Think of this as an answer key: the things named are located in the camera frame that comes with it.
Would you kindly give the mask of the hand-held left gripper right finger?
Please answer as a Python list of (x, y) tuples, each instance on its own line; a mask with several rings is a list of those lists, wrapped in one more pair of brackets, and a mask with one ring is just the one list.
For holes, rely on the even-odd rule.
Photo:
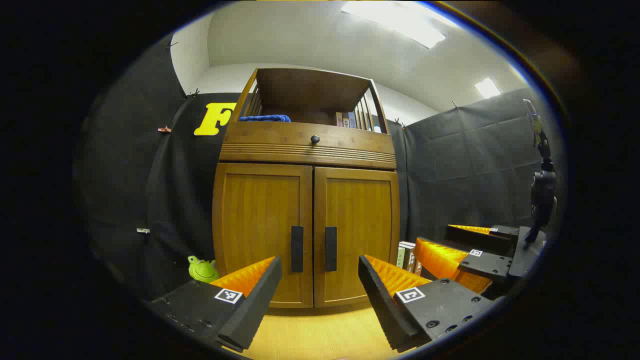
[(448, 338), (499, 304), (450, 278), (428, 280), (370, 255), (358, 276), (393, 350), (403, 353)]

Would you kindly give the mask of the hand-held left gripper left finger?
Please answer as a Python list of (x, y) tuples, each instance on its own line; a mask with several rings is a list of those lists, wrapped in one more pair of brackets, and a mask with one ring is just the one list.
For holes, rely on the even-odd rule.
[(192, 279), (147, 307), (203, 346), (242, 353), (253, 342), (281, 278), (281, 258), (272, 256), (211, 283)]

